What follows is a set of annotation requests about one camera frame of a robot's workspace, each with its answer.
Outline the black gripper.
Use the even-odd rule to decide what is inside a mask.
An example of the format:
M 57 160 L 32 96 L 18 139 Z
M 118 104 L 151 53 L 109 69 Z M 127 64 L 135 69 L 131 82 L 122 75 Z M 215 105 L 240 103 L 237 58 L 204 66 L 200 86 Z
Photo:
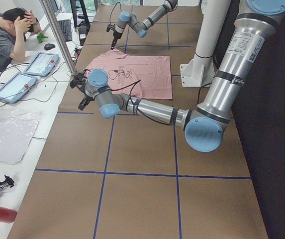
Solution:
M 92 102 L 94 99 L 91 96 L 88 96 L 87 94 L 84 94 L 83 99 L 81 100 L 81 102 L 78 105 L 78 109 L 83 111 L 85 109 L 85 107 Z
M 117 31 L 114 31 L 113 32 L 113 40 L 112 40 L 112 44 L 111 44 L 111 49 L 114 49 L 116 44 L 117 44 L 117 41 L 121 38 L 121 33 L 117 32 Z

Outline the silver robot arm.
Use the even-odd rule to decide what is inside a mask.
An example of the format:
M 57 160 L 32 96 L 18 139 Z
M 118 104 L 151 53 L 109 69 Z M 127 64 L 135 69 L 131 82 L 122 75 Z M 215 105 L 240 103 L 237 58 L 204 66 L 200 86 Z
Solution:
M 143 115 L 164 125 L 181 126 L 188 145 L 199 152 L 216 150 L 223 139 L 229 111 L 245 84 L 265 40 L 272 36 L 285 15 L 285 0 L 242 0 L 235 19 L 235 30 L 209 91 L 194 110 L 180 110 L 131 94 L 118 94 L 107 82 L 103 69 L 93 69 L 82 77 L 80 91 L 83 110 L 95 101 L 104 118 L 121 111 Z
M 121 11 L 116 24 L 108 24 L 106 31 L 113 31 L 113 41 L 111 49 L 114 49 L 117 41 L 122 37 L 126 26 L 137 33 L 140 38 L 147 34 L 147 30 L 151 28 L 158 20 L 160 20 L 167 13 L 172 12 L 178 5 L 177 0 L 165 0 L 153 13 L 146 17 L 143 21 L 139 21 L 133 12 Z

